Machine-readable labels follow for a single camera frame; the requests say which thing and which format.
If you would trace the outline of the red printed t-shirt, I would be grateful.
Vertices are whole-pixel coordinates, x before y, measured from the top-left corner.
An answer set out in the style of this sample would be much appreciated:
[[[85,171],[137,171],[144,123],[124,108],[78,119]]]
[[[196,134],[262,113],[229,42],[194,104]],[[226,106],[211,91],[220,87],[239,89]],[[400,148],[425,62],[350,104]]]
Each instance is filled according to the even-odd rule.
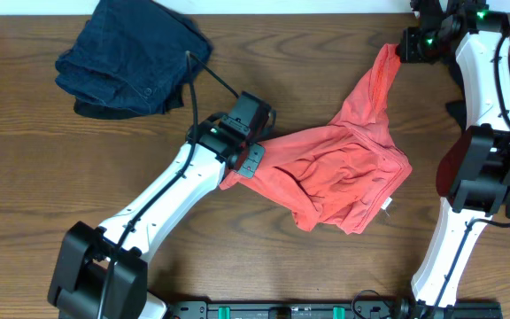
[[[325,126],[263,142],[253,177],[229,173],[223,190],[240,183],[288,208],[296,225],[320,223],[360,234],[411,174],[390,136],[388,96],[401,62],[385,44],[340,111]]]

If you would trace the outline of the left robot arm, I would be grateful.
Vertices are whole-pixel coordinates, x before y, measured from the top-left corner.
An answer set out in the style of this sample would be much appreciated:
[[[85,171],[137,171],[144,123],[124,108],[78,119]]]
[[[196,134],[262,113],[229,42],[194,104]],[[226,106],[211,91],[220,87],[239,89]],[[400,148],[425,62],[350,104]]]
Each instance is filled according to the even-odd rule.
[[[194,121],[168,168],[134,201],[92,228],[77,222],[62,241],[48,292],[62,318],[164,318],[148,268],[185,214],[228,173],[251,178],[276,111],[242,92],[230,113]]]

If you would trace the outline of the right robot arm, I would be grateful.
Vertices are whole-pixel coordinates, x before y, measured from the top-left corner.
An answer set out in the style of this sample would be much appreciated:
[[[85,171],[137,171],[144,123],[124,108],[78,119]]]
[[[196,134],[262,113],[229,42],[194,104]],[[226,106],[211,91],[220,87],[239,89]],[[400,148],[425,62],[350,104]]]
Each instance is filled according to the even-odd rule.
[[[459,301],[458,284],[476,241],[510,206],[510,18],[484,1],[414,0],[419,20],[398,46],[403,63],[454,58],[466,102],[465,129],[442,158],[437,226],[413,275],[413,300],[388,307],[391,318],[500,318],[496,301]]]

